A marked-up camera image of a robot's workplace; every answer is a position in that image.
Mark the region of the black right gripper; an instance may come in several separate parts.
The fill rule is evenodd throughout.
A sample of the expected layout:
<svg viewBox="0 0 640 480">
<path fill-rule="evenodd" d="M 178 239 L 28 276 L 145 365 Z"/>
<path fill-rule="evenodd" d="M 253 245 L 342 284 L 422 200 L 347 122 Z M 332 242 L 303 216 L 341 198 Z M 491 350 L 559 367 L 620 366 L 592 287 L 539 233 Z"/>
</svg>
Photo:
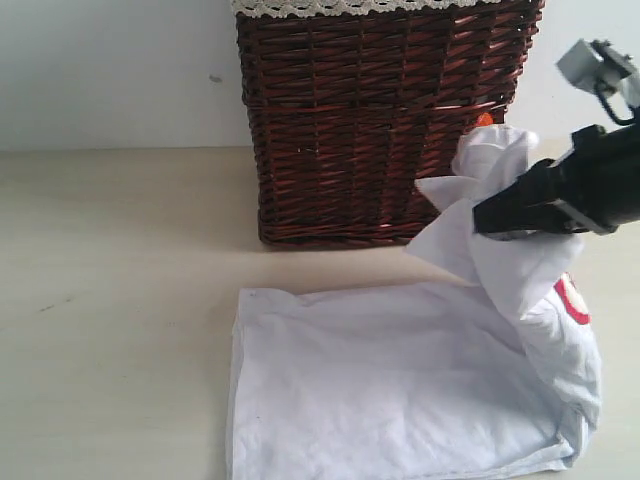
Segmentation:
<svg viewBox="0 0 640 480">
<path fill-rule="evenodd" d="M 473 209 L 475 232 L 511 239 L 531 233 L 608 235 L 639 219 L 639 126 L 591 125 L 572 150 L 535 163 Z"/>
</svg>

